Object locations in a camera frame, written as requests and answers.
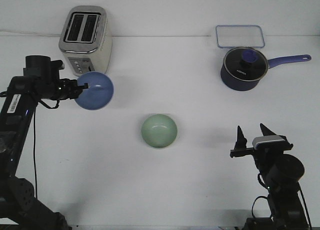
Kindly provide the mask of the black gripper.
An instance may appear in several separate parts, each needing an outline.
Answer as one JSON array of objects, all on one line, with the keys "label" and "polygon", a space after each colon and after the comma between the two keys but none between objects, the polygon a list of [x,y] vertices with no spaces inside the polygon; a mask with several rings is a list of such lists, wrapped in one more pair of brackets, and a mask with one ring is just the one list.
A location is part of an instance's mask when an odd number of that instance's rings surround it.
[{"label": "black gripper", "polygon": [[[263,136],[276,135],[263,123],[259,124]],[[236,143],[233,149],[230,150],[230,157],[244,157],[251,155],[253,157],[256,168],[260,173],[266,173],[275,163],[276,158],[293,148],[293,144],[286,140],[286,143],[281,145],[274,145],[268,148],[255,150],[253,147],[247,148],[247,139],[245,138],[240,126],[237,127]]]},{"label": "black gripper", "polygon": [[51,69],[51,58],[43,55],[25,57],[23,75],[33,78],[33,88],[42,99],[76,99],[88,84],[78,85],[75,79],[60,78],[60,70]]}]

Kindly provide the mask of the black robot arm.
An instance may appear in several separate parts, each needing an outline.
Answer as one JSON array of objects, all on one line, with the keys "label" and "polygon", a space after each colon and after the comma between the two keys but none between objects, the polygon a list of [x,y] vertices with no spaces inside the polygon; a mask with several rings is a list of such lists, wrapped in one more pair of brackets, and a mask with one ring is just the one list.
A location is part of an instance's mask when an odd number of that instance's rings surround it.
[{"label": "black robot arm", "polygon": [[61,60],[30,55],[22,76],[11,79],[0,112],[0,217],[17,223],[22,230],[70,230],[65,217],[53,212],[35,196],[31,182],[16,176],[32,117],[45,99],[60,102],[76,99],[87,84],[61,79]]},{"label": "black robot arm", "polygon": [[302,162],[287,151],[293,145],[284,135],[277,135],[260,124],[262,136],[254,138],[252,147],[247,147],[241,127],[230,156],[251,155],[258,169],[257,180],[268,191],[270,216],[247,218],[245,230],[310,230],[312,229],[306,201],[299,184],[305,173]]}]

